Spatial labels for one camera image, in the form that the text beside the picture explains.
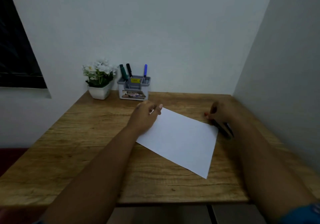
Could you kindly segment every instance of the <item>pen holder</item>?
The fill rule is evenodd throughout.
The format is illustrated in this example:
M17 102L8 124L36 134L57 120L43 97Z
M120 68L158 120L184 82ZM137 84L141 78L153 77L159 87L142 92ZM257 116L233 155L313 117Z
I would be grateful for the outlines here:
M129 77L128 80L129 85L123 78L117 81L119 98L138 101L148 100L151 78L147 76L146 79L144 79L143 76L132 76Z

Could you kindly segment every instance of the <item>wood grain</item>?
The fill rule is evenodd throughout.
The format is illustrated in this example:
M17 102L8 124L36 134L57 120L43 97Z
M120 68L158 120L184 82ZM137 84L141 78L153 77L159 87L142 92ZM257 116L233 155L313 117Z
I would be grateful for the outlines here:
M230 95L150 92L167 109L206 122L214 98L229 97L320 198L320 178ZM138 101L86 92L1 178L0 206L46 206L125 125ZM248 202L236 142L218 135L207 179L135 144L118 204Z

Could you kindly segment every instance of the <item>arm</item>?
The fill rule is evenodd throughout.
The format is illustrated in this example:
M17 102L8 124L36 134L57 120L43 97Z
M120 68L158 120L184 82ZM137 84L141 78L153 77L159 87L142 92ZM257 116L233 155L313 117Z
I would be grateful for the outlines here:
M48 207L42 218L44 222L105 224L113 212L133 145L153 125L161 109L162 105L157 107L149 101L138 104L127 126Z
M215 102L207 117L229 123L238 144L250 197L269 220L275 221L292 209L317 201L256 127L242 118L231 103Z

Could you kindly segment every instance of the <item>blue pen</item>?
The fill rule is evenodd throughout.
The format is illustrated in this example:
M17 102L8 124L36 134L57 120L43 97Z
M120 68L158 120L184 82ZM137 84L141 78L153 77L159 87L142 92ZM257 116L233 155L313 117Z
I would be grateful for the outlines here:
M147 76L147 68L148 68L148 65L147 64L145 64L144 65L144 82L146 82L146 76Z

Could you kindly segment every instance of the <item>white pot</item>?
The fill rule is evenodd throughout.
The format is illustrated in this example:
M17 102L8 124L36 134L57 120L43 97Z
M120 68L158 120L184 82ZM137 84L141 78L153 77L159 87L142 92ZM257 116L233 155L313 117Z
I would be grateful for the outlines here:
M111 91L111 88L114 84L114 80L110 81L109 84L107 84L105 87L102 88L97 88L97 87L90 87L88 86L90 95L94 98L94 99L100 99L100 100L105 100Z

